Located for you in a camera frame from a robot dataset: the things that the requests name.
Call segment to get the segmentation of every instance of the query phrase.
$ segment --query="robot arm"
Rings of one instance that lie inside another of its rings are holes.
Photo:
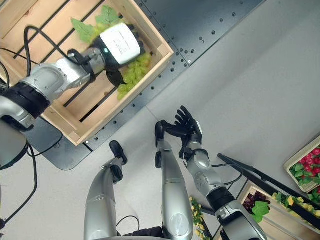
[[[221,237],[224,240],[266,240],[267,236],[253,220],[240,202],[222,183],[221,178],[211,166],[208,152],[202,149],[202,131],[199,123],[182,106],[175,116],[177,121],[171,125],[161,121],[169,134],[182,139],[181,159],[186,160],[197,189],[206,197],[215,216],[223,226]]]
[[[36,118],[66,90],[94,82],[103,70],[117,72],[144,52],[133,29],[124,23],[107,29],[85,52],[69,50],[73,62],[62,58],[56,63],[42,63],[0,96],[0,170],[24,156],[28,147],[21,132],[31,130]]]

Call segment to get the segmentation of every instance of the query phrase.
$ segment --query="metal plate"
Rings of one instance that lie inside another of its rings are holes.
[[[119,113],[86,143],[75,147],[63,138],[59,148],[46,152],[44,156],[59,169],[73,169],[132,119],[238,22],[264,2],[264,0],[135,1],[175,51],[171,63],[142,92],[142,95],[136,97],[123,109],[122,113]],[[43,126],[41,131],[47,131],[49,128],[49,126]],[[38,151],[41,151],[44,146],[50,147],[56,139],[49,134],[46,134],[45,138],[43,139],[43,134],[35,134],[30,136],[29,141]]]
[[[25,132],[29,143],[38,151],[42,152],[55,144],[62,136],[62,133],[42,118],[37,118],[34,129]],[[43,155],[58,169],[71,170],[77,166],[91,151],[80,144],[74,146],[65,137],[52,149]]]
[[[143,0],[183,57],[193,63],[265,0]]]

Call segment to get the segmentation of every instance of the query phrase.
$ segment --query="gray floor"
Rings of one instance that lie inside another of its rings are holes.
[[[319,16],[318,0],[267,0],[110,139],[129,157],[124,179],[115,186],[118,219],[136,215],[142,228],[161,224],[154,125],[173,121],[180,105],[201,123],[212,163],[221,152],[298,189],[282,165],[320,132]],[[167,139],[178,153],[180,142]],[[38,157],[38,191],[6,226],[4,239],[82,239],[87,193],[99,167],[112,157],[108,144],[71,171]],[[182,170],[188,193],[205,203]],[[237,175],[229,168],[218,172],[224,181]],[[0,184],[6,217],[32,190],[31,159],[1,171]],[[240,187],[241,182],[231,191],[237,194]],[[217,221],[206,220],[215,232]],[[125,234],[136,227],[128,219],[118,230]]]

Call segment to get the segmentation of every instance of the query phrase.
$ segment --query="fruit crate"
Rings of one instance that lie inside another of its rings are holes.
[[[239,201],[243,204],[249,194],[255,195],[256,192],[266,196],[266,201],[270,201],[268,205],[270,211],[263,216],[263,220],[259,223],[262,230],[270,240],[318,240],[320,232],[312,225],[304,222],[301,217],[291,215],[276,200],[261,190],[252,182],[248,182],[242,193],[239,195]],[[215,240],[222,240],[220,233],[216,235]]]
[[[292,177],[292,179],[294,180],[294,182],[299,186],[299,188],[303,191],[303,192],[310,192],[312,189],[316,188],[317,186],[319,186],[318,183],[315,183],[313,181],[311,181],[308,184],[299,184],[297,178],[294,176],[294,174],[290,171],[290,169],[295,166],[297,163],[299,163],[300,161],[304,161],[305,159],[308,159],[310,157],[312,157],[313,162],[315,162],[315,155],[312,154],[312,152],[320,145],[320,136],[318,136],[315,140],[313,140],[312,142],[310,142],[307,146],[305,146],[303,149],[301,149],[298,153],[296,153],[293,157],[291,157],[287,162],[285,162],[285,164],[283,165],[284,169],[288,172],[288,174],[290,175],[290,177]]]
[[[106,73],[102,72],[76,98],[73,96],[79,88],[67,90],[42,114],[76,146],[94,136],[150,85],[166,68],[173,50],[134,0],[7,0],[0,9],[0,47],[25,56],[23,33],[27,25],[42,29],[65,53],[69,49],[84,51],[89,44],[80,40],[71,18],[95,25],[95,16],[101,14],[104,5],[115,9],[123,16],[123,21],[134,25],[146,52],[152,53],[152,57],[149,72],[121,100]],[[29,43],[33,61],[54,63],[62,57],[40,34],[32,37],[33,34],[30,32],[29,36],[33,38]],[[25,59],[0,50],[0,61],[9,72],[11,85],[26,77]],[[2,69],[0,77],[6,79]]]

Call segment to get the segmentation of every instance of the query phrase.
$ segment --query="white label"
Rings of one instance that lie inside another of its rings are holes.
[[[100,37],[120,65],[140,54],[141,50],[137,39],[124,23],[109,28],[101,33]]]

